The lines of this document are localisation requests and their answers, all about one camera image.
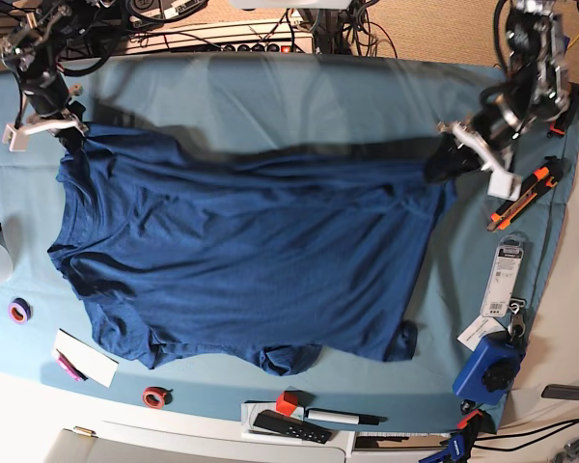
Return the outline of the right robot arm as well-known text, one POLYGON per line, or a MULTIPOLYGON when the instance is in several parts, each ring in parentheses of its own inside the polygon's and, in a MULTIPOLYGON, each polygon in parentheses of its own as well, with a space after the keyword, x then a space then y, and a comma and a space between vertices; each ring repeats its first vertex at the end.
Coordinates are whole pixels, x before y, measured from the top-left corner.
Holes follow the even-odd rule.
POLYGON ((82 121, 85 108, 75 98, 79 85, 68 86, 65 77, 84 77, 102 68, 126 32, 127 7, 123 1, 42 1, 0 42, 0 62, 12 73, 19 103, 15 120, 5 126, 2 142, 9 151, 27 150, 29 138, 48 132, 66 147, 77 147, 89 127, 82 121), (119 22, 98 60, 86 68, 60 64, 72 41, 85 38, 106 14, 119 22))

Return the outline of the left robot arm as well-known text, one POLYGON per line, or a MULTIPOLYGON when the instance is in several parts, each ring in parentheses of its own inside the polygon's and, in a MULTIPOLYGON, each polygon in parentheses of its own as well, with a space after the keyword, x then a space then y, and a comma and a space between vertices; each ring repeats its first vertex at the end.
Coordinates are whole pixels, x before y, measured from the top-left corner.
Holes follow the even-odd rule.
POLYGON ((513 145, 536 122, 574 113, 565 64, 563 21, 553 1, 499 1, 493 45, 504 81, 480 94, 481 110, 464 121, 438 124, 442 143, 424 176, 439 183, 489 171, 487 194, 515 201, 522 177, 512 171, 513 145))

